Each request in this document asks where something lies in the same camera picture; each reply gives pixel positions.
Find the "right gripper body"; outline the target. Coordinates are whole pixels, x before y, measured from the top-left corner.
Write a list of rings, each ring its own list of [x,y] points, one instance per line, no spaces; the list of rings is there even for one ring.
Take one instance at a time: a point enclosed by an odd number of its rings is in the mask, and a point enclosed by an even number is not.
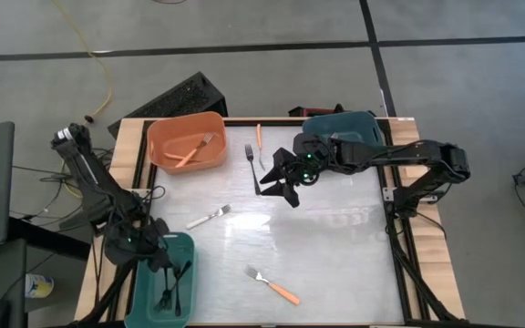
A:
[[[289,184],[311,186],[324,170],[324,155],[321,152],[293,154],[288,152],[287,181]]]

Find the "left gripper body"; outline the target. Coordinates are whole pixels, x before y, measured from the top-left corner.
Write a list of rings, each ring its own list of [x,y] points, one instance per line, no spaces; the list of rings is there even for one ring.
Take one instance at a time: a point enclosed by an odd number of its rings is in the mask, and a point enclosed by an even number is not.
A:
[[[106,257],[115,265],[146,259],[156,251],[149,226],[135,227],[127,221],[112,223],[106,230]]]

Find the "black fork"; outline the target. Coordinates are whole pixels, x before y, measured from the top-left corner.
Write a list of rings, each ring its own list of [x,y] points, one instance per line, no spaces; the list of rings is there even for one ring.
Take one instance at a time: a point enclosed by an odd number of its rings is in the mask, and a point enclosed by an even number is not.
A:
[[[157,301],[154,310],[156,312],[169,311],[172,309],[172,291],[175,282],[175,271],[171,268],[163,270],[164,289],[160,299]]]
[[[186,261],[178,270],[175,271],[176,279],[174,284],[175,305],[174,313],[179,319],[187,316],[187,307],[191,303],[193,292],[193,262]]]
[[[245,150],[245,156],[246,156],[246,158],[249,161],[250,166],[251,166],[255,194],[256,195],[261,195],[262,191],[260,189],[260,185],[259,185],[259,182],[257,180],[256,173],[255,173],[255,170],[254,170],[254,165],[253,165],[254,155],[253,155],[253,151],[252,151],[252,146],[250,144],[246,144],[244,146],[244,150]]]

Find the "white-handled fork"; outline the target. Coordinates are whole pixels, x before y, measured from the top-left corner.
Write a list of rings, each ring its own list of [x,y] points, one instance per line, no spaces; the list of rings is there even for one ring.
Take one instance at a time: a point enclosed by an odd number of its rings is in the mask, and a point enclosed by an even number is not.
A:
[[[186,225],[186,229],[187,230],[192,230],[192,229],[196,228],[197,226],[207,222],[208,220],[211,220],[211,219],[223,216],[225,214],[228,214],[231,211],[231,209],[232,209],[232,207],[231,207],[230,204],[224,205],[221,208],[217,209],[214,213],[188,223]]]

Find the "teal plastic bin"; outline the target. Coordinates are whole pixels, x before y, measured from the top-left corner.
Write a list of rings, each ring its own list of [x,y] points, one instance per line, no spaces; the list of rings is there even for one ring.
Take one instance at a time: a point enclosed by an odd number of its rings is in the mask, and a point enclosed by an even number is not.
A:
[[[185,328],[193,315],[197,290],[196,270],[198,264],[194,240],[189,234],[183,232],[173,232],[165,235],[164,239],[168,243],[170,260],[178,269],[186,261],[193,262],[193,292],[191,303],[187,307],[187,316],[181,319],[175,316],[174,287],[172,291],[172,309],[162,312],[154,310],[164,289],[163,269],[152,272],[149,265],[143,261],[137,269],[132,307],[129,314],[125,317],[126,328]]]

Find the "dark red device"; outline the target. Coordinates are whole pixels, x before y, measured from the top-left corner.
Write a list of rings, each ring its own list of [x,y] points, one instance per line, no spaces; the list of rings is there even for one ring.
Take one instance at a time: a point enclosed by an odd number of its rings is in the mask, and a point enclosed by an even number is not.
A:
[[[345,112],[341,104],[336,104],[334,108],[304,108],[296,107],[288,111],[288,116],[292,118],[315,117]]]

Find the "dark blue plastic bin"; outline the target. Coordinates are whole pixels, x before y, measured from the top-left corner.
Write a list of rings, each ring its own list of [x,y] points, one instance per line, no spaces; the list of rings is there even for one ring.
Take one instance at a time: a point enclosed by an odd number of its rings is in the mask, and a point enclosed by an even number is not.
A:
[[[372,146],[383,145],[375,117],[364,111],[309,118],[303,123],[303,133],[320,136],[323,143],[328,143],[328,139],[336,134],[345,141],[363,142]]]

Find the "orange plastic bin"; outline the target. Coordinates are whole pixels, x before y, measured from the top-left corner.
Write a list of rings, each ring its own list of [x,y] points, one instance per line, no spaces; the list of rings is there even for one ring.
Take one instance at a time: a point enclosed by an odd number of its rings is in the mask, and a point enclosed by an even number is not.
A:
[[[201,154],[186,166],[175,169],[180,162],[168,159],[163,154],[186,156],[201,141],[205,133],[213,132],[214,137]],[[226,159],[226,130],[221,115],[202,112],[153,122],[147,130],[148,156],[156,167],[170,175],[190,173],[197,170],[220,166]]]

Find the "white and yellow can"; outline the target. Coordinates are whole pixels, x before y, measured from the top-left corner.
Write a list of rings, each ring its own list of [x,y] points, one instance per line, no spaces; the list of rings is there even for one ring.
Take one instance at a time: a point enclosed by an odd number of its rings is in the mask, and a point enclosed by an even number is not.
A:
[[[54,287],[55,282],[51,277],[33,273],[25,276],[25,297],[28,299],[46,298]]]

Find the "black mesh equipment case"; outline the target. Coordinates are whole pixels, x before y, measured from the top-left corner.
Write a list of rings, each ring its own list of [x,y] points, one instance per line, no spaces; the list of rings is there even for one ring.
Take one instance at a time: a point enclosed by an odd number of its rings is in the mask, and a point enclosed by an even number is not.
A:
[[[216,112],[224,118],[229,116],[225,96],[203,73],[198,72],[125,118],[172,118],[204,111]]]

